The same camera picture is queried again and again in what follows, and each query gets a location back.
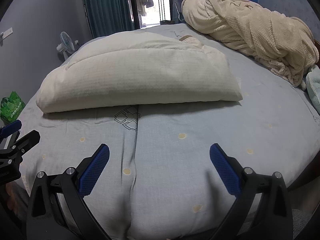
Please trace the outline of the light blue towel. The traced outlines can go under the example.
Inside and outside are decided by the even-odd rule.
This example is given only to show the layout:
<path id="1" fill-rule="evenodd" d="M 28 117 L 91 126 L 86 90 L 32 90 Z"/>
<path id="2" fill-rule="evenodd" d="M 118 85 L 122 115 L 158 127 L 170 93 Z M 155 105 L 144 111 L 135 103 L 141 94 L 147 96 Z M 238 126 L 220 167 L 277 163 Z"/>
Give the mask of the light blue towel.
<path id="1" fill-rule="evenodd" d="M 309 98 L 316 109 L 320 112 L 320 70 L 317 65 L 310 68 L 306 75 L 306 88 L 308 91 Z"/>

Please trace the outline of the cream white hooded coat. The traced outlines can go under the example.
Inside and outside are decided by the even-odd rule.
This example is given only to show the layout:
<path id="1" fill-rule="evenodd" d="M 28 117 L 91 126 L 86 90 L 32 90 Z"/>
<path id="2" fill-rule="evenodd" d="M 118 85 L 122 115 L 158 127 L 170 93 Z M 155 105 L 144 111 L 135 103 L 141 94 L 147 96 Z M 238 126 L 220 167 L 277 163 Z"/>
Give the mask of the cream white hooded coat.
<path id="1" fill-rule="evenodd" d="M 158 103 L 240 101 L 226 56 L 193 36 L 127 31 L 93 40 L 43 80 L 44 113 Z"/>

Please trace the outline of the teal left curtain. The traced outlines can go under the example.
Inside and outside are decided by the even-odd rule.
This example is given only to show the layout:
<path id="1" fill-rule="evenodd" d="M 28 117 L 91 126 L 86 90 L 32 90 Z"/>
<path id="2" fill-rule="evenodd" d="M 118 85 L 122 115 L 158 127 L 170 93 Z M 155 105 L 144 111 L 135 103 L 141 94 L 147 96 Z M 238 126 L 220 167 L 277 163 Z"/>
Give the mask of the teal left curtain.
<path id="1" fill-rule="evenodd" d="M 127 0 L 84 0 L 84 4 L 94 38 L 133 30 Z"/>

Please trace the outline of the blue chair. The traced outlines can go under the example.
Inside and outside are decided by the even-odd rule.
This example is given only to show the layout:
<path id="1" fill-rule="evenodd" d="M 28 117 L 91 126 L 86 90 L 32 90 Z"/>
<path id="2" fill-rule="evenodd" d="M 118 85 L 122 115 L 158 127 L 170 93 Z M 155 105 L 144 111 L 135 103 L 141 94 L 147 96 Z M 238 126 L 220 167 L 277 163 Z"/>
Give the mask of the blue chair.
<path id="1" fill-rule="evenodd" d="M 178 22 L 179 23 L 184 23 L 184 18 L 182 14 L 182 2 L 183 0 L 174 0 L 174 5 L 177 11 L 177 16 L 178 16 Z"/>

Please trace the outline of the beige fleece blanket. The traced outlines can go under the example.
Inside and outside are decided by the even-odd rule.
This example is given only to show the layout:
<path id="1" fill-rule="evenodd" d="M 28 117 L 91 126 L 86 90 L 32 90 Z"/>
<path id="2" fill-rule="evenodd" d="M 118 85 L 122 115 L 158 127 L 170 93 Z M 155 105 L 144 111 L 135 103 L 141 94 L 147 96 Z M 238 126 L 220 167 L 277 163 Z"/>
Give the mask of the beige fleece blanket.
<path id="1" fill-rule="evenodd" d="M 253 57 L 295 87 L 319 61 L 313 34 L 297 17 L 248 0 L 183 0 L 181 9 L 193 29 Z"/>

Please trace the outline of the light blue bed sheet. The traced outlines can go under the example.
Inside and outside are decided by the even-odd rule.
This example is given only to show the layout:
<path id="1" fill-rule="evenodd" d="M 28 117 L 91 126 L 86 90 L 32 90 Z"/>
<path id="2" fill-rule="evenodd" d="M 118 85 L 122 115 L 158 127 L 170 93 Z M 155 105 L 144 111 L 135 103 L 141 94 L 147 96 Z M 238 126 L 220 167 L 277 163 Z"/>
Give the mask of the light blue bed sheet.
<path id="1" fill-rule="evenodd" d="M 22 133 L 41 136 L 20 166 L 18 183 L 27 192 L 39 171 L 60 174 L 109 146 L 109 162 L 85 202 L 112 239 L 175 239 L 216 227 L 234 197 L 210 161 L 214 143 L 259 174 L 280 172 L 287 185 L 319 152 L 319 114 L 302 90 L 186 24 L 150 31 L 191 35 L 223 52 L 244 98 L 48 117 L 31 99 L 20 115 Z"/>

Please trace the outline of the white standing fan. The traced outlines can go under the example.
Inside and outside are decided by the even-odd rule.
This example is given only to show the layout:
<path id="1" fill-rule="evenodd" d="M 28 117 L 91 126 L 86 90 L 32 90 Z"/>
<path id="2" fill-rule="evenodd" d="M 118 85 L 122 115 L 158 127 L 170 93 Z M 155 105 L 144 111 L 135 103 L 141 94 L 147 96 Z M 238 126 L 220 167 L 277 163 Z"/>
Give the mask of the white standing fan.
<path id="1" fill-rule="evenodd" d="M 57 45 L 56 50 L 65 60 L 75 52 L 74 42 L 65 31 L 60 33 L 60 44 Z"/>

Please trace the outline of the white wall socket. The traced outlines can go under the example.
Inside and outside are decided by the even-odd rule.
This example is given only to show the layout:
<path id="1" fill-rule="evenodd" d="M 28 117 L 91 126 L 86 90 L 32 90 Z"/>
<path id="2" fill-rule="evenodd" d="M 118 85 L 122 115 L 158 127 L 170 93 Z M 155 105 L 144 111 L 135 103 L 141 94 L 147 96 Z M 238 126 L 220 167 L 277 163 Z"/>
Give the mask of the white wall socket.
<path id="1" fill-rule="evenodd" d="M 0 41 L 3 42 L 3 40 L 6 39 L 12 33 L 13 33 L 13 28 L 9 28 L 8 30 L 1 32 Z"/>

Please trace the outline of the glass balcony door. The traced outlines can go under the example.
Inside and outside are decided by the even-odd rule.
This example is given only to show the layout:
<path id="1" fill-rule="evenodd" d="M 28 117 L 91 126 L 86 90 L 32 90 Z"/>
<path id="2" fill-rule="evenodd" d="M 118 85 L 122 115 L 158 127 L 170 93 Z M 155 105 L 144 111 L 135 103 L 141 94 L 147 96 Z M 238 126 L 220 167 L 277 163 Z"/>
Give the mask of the glass balcony door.
<path id="1" fill-rule="evenodd" d="M 127 0 L 135 29 L 173 24 L 173 0 Z"/>

